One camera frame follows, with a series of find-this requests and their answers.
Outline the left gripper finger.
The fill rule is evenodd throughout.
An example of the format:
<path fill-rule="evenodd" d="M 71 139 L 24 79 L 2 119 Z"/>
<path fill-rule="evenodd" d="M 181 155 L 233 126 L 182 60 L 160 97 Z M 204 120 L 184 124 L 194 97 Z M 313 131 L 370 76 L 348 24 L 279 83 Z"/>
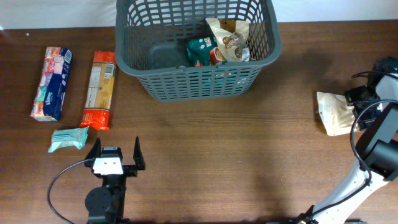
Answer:
<path fill-rule="evenodd" d="M 100 138 L 96 138 L 93 147 L 85 157 L 85 162 L 84 162 L 85 167 L 92 167 L 95 162 L 95 159 L 100 157 L 100 155 L 101 155 L 101 141 Z"/>
<path fill-rule="evenodd" d="M 136 170 L 145 170 L 146 169 L 146 163 L 144 161 L 144 158 L 143 158 L 143 155 L 141 152 L 141 147 L 140 147 L 140 142 L 139 142 L 138 136 L 136 137 L 135 143 L 134 143 L 133 159 L 135 162 Z"/>

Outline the beige paper pouch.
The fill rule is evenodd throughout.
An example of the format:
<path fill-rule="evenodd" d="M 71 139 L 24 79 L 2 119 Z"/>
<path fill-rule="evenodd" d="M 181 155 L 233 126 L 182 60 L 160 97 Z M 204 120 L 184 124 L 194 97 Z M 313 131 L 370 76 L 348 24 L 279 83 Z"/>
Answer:
<path fill-rule="evenodd" d="M 318 112 L 329 136 L 349 134 L 355 121 L 353 106 L 343 95 L 317 92 Z"/>

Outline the orange pasta package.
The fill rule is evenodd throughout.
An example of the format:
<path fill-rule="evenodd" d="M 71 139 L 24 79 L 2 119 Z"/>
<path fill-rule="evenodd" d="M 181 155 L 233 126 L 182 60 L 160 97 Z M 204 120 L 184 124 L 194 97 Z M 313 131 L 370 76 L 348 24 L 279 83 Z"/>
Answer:
<path fill-rule="evenodd" d="M 109 130 L 109 117 L 116 76 L 114 52 L 96 51 L 90 73 L 81 128 Z"/>

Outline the green Nescafe coffee bag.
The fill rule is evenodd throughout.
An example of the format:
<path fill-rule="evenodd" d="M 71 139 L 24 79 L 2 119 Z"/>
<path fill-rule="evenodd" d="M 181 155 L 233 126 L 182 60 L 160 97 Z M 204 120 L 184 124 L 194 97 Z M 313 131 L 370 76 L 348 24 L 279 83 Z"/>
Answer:
<path fill-rule="evenodd" d="M 211 93 L 221 95 L 222 79 L 224 73 L 218 69 L 220 63 L 213 63 L 210 60 L 210 52 L 217 46 L 214 36 L 200 37 L 198 39 L 189 40 L 185 48 L 191 66 L 206 67 L 211 66 L 213 71 L 192 72 L 186 78 L 191 91 L 199 95 L 208 96 Z"/>

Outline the beige chocolate snack bag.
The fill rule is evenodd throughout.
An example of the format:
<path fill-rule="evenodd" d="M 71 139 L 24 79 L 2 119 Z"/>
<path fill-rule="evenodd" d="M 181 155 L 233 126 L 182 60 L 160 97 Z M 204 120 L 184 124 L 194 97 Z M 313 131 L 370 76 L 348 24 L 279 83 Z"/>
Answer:
<path fill-rule="evenodd" d="M 206 18 L 217 43 L 210 52 L 213 63 L 248 62 L 251 55 L 246 41 L 249 38 L 247 21 Z"/>

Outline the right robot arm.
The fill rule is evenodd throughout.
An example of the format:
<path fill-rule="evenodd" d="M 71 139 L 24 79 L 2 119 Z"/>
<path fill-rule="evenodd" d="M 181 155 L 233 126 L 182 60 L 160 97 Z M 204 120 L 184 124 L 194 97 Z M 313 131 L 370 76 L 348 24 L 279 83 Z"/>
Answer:
<path fill-rule="evenodd" d="M 293 223 L 346 223 L 372 193 L 397 178 L 397 59 L 381 58 L 355 77 L 367 83 L 343 95 L 317 93 L 327 135 L 349 134 L 354 163 L 329 196 Z"/>

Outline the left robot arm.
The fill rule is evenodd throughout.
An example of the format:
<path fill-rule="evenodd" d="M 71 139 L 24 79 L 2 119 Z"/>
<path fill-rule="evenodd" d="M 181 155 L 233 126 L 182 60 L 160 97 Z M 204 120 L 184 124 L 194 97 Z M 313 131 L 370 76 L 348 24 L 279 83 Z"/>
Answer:
<path fill-rule="evenodd" d="M 146 164 L 141 152 L 139 138 L 135 139 L 134 163 L 122 164 L 123 154 L 120 147 L 101 148 L 100 139 L 96 139 L 86 156 L 85 167 L 102 180 L 102 186 L 91 190 L 85 199 L 88 211 L 88 223 L 131 223 L 124 217 L 126 180 L 137 177 L 139 170 L 145 170 Z"/>

